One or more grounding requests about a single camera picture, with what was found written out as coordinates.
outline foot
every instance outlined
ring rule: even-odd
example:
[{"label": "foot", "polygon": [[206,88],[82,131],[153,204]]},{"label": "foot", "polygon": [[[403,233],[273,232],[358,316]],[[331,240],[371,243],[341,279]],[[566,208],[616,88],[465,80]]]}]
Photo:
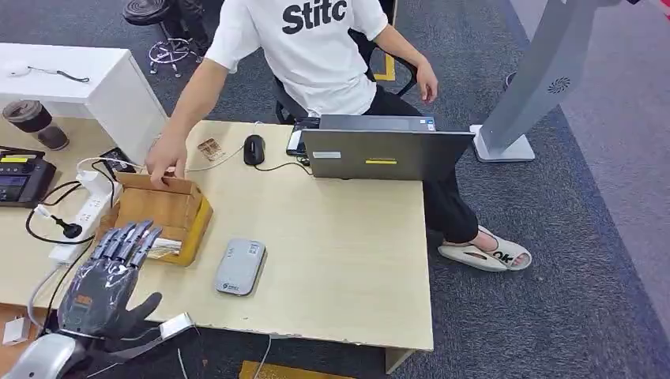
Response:
[{"label": "foot", "polygon": [[[486,253],[488,255],[491,255],[495,257],[496,259],[500,259],[501,257],[496,257],[496,255],[501,255],[502,254],[495,254],[496,251],[499,248],[498,244],[498,239],[494,237],[490,232],[487,230],[482,230],[483,228],[480,227],[479,231],[477,232],[477,236],[470,242],[466,243],[452,243],[444,240],[442,242],[443,245],[447,246],[475,246],[477,249],[481,250],[483,253]],[[511,267],[521,267],[521,266],[526,266],[528,265],[531,257],[527,253],[521,253],[519,254],[514,260],[512,261]]]}]

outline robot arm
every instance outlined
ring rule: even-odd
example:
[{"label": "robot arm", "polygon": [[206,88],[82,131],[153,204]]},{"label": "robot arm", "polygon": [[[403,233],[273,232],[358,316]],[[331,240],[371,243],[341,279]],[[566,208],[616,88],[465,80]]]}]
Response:
[{"label": "robot arm", "polygon": [[152,221],[129,223],[105,234],[61,301],[58,330],[31,343],[3,379],[59,379],[85,369],[93,356],[113,362],[134,357],[107,352],[103,345],[126,336],[160,303],[162,296],[155,292],[126,310],[142,264],[162,231],[149,230],[151,226]]}]

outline black chair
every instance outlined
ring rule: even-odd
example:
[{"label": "black chair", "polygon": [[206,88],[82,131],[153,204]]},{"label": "black chair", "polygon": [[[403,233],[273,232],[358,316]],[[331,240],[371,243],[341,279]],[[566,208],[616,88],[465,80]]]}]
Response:
[{"label": "black chair", "polygon": [[[361,57],[363,57],[363,60],[367,65],[367,72],[365,73],[366,76],[370,78],[371,81],[376,82],[375,76],[372,73],[372,69],[370,69],[370,60],[372,59],[372,52],[375,51],[376,48],[379,48],[379,46],[377,46],[377,43],[373,41],[368,41],[367,37],[363,33],[350,29],[349,35],[352,37],[354,42],[356,42],[356,45],[358,45],[358,52],[360,53]],[[391,56],[401,65],[406,67],[412,75],[412,77],[409,79],[409,82],[405,84],[405,86],[397,93],[398,96],[403,96],[416,84],[416,67],[402,58],[398,58],[394,55]],[[288,93],[286,93],[286,90],[284,89],[284,83],[282,83],[277,77],[274,77],[274,83],[274,93],[275,97],[277,98],[277,105],[275,106],[275,115],[277,116],[277,121],[279,121],[280,124],[291,125],[295,122],[296,117],[307,117],[307,111],[305,111],[291,96],[288,95]]]},{"label": "black chair", "polygon": [[158,24],[165,37],[165,40],[154,43],[149,49],[150,73],[158,72],[156,65],[171,65],[175,77],[181,77],[176,62],[190,55],[196,57],[196,62],[202,62],[202,57],[189,48],[189,40],[170,38],[168,31],[165,30],[163,21],[166,17],[170,17],[172,12],[177,11],[176,6],[173,0],[130,0],[123,8],[123,18],[129,24],[137,26]]}]

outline gray device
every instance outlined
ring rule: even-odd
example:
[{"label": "gray device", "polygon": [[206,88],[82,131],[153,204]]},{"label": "gray device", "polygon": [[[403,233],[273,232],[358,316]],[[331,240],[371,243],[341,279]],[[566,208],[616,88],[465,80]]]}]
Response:
[{"label": "gray device", "polygon": [[324,114],[319,129],[302,131],[314,177],[342,179],[444,179],[474,137],[413,116]]},{"label": "gray device", "polygon": [[219,292],[232,295],[250,294],[264,256],[265,245],[262,242],[233,238],[216,270],[214,287]]}]

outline stool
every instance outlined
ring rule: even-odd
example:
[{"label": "stool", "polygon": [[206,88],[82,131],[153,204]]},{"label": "stool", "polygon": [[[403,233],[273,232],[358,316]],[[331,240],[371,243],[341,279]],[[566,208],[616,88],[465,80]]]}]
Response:
[{"label": "stool", "polygon": [[123,18],[129,24],[146,26],[158,24],[165,36],[165,40],[158,41],[149,49],[150,73],[156,73],[156,65],[171,65],[175,71],[175,77],[182,74],[177,69],[176,62],[188,57],[195,56],[195,61],[202,62],[202,57],[190,49],[189,40],[183,38],[170,38],[165,30],[163,20],[170,13],[174,4],[172,0],[130,0],[123,8]]}]

